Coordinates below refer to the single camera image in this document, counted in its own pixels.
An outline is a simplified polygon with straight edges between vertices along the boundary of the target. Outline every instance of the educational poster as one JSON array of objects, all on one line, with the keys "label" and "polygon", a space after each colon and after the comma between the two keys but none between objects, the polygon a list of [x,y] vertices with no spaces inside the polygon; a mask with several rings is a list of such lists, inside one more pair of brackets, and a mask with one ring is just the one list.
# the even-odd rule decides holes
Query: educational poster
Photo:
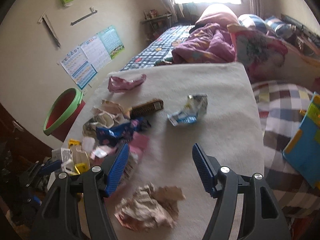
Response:
[{"label": "educational poster", "polygon": [[118,36],[118,33],[112,25],[106,28],[105,30],[97,33],[97,35],[101,39],[108,53],[110,54],[111,59],[113,59],[122,50],[124,50],[124,45],[122,44]]},{"label": "educational poster", "polygon": [[80,89],[83,89],[97,74],[80,46],[70,51],[61,60],[61,64]]},{"label": "educational poster", "polygon": [[82,43],[80,47],[97,72],[111,61],[109,53],[97,35]]}]

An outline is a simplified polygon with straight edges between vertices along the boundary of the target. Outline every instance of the checkered bedsheet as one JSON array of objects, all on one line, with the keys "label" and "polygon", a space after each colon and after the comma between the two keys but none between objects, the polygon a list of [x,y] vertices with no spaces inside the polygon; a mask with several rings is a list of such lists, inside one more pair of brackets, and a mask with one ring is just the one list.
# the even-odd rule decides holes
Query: checkered bedsheet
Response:
[{"label": "checkered bedsheet", "polygon": [[175,42],[181,43],[188,38],[189,30],[193,27],[194,25],[179,25],[166,30],[146,49],[133,57],[120,71],[153,67],[156,61],[162,60],[173,49]]},{"label": "checkered bedsheet", "polygon": [[317,212],[320,190],[312,189],[282,156],[302,121],[300,109],[308,109],[313,93],[282,81],[256,83],[252,89],[264,134],[266,181],[286,216],[301,218]]}]

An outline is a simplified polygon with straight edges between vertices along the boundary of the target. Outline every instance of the pillow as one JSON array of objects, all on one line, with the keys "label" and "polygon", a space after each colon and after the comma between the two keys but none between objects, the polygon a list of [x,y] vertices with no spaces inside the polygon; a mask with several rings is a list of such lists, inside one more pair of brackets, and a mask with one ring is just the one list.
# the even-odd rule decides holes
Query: pillow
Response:
[{"label": "pillow", "polygon": [[239,25],[228,26],[236,51],[251,83],[283,80],[320,93],[320,60],[302,55],[284,40]]},{"label": "pillow", "polygon": [[281,81],[252,85],[257,102],[264,144],[264,176],[286,216],[302,218],[320,208],[320,190],[283,158],[282,151],[299,129],[300,109],[308,109],[312,93]]},{"label": "pillow", "polygon": [[196,25],[205,26],[208,23],[218,23],[222,28],[227,28],[229,24],[239,24],[235,13],[224,4],[209,5],[197,20]]},{"label": "pillow", "polygon": [[238,18],[238,20],[240,25],[243,27],[259,30],[264,34],[267,34],[268,31],[272,30],[272,28],[264,20],[254,14],[243,14]]},{"label": "pillow", "polygon": [[288,39],[292,36],[291,24],[286,24],[275,16],[266,19],[266,23],[276,32],[276,34],[283,38]]}]

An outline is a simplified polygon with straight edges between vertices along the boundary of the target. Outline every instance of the pink wrapper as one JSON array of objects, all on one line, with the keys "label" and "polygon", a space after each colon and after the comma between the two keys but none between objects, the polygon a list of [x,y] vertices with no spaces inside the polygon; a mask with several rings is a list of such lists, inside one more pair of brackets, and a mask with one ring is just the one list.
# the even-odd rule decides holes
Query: pink wrapper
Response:
[{"label": "pink wrapper", "polygon": [[139,79],[127,81],[123,78],[110,76],[108,90],[113,93],[127,92],[141,85],[147,78],[147,75],[142,74]]}]

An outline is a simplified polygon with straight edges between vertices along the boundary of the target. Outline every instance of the door handle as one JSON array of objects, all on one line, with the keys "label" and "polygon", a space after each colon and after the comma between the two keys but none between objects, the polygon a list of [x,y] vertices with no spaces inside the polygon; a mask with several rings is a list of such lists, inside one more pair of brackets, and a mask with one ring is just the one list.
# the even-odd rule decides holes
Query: door handle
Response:
[{"label": "door handle", "polygon": [[20,126],[16,121],[12,121],[12,124],[13,124],[13,126],[14,126],[13,132],[15,131],[15,129],[18,129],[20,132],[24,132],[23,127]]}]

